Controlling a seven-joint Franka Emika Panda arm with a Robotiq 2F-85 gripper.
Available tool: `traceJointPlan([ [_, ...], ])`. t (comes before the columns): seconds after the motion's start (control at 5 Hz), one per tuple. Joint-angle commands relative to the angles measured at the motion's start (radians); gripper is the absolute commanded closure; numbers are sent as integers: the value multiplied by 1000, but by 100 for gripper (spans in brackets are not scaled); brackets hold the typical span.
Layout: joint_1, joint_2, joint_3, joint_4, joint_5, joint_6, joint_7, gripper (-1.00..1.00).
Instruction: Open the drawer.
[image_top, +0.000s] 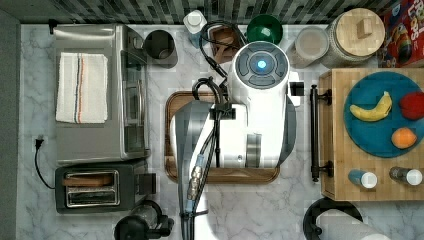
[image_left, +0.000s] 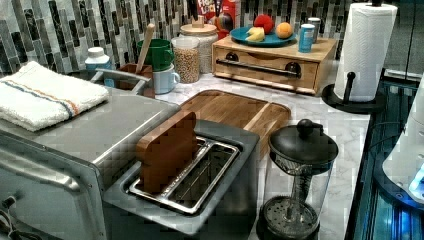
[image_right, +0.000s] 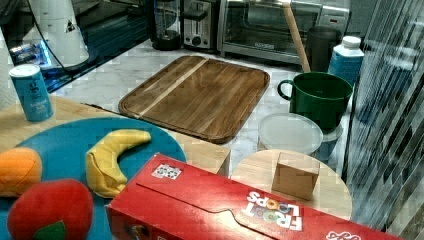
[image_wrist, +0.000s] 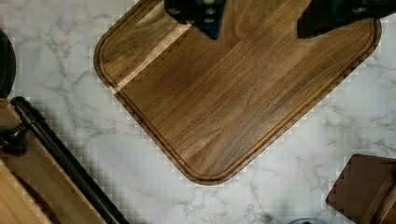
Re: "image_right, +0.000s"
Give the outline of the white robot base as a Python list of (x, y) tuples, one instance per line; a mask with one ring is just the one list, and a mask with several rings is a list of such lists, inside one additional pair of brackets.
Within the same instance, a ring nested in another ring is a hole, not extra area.
[(52, 67), (74, 67), (89, 58), (71, 0), (27, 0), (33, 14), (25, 43), (40, 43)]

